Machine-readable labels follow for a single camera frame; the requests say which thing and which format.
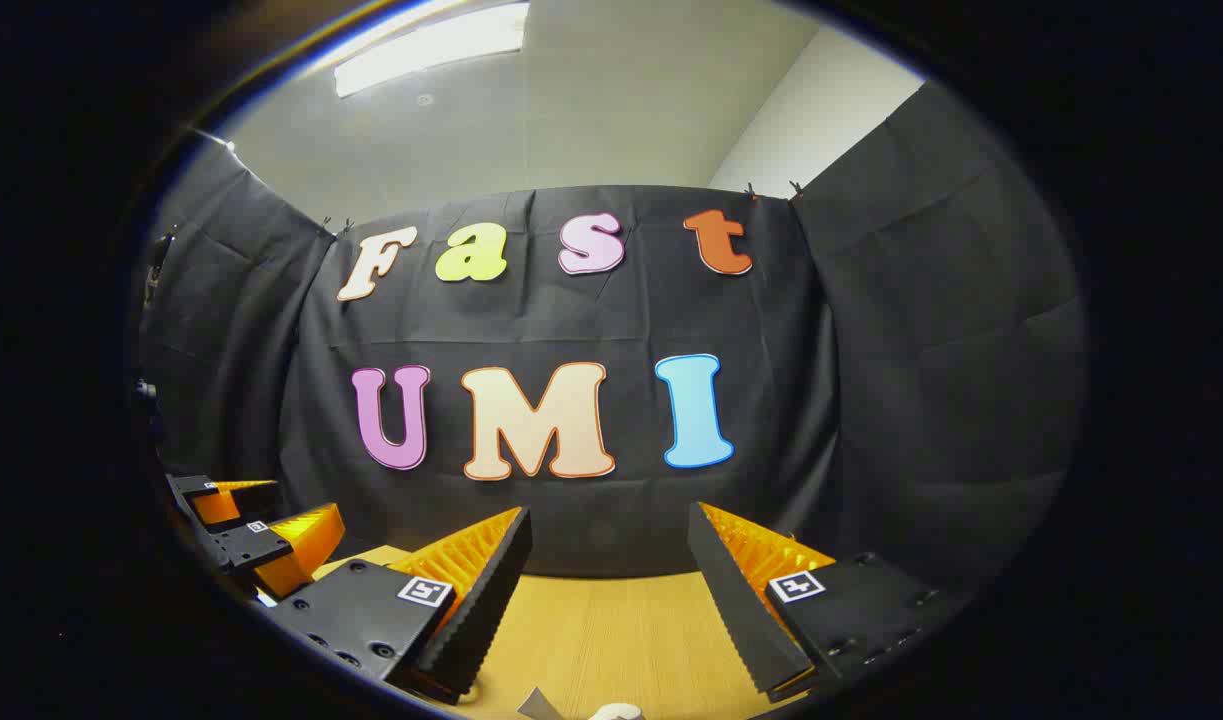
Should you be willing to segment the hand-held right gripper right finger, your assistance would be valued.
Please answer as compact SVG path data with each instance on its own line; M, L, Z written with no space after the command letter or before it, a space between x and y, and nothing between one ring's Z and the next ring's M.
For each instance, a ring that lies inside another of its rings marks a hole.
M690 505L687 542L726 634L768 700L861 685L969 601L876 553L832 559L711 502Z

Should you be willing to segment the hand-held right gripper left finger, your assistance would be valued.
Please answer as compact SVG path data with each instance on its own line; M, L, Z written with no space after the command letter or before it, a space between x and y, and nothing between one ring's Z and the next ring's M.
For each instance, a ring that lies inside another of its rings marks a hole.
M373 682L455 705L495 641L532 551L515 507L397 562L353 559L272 608L279 630Z

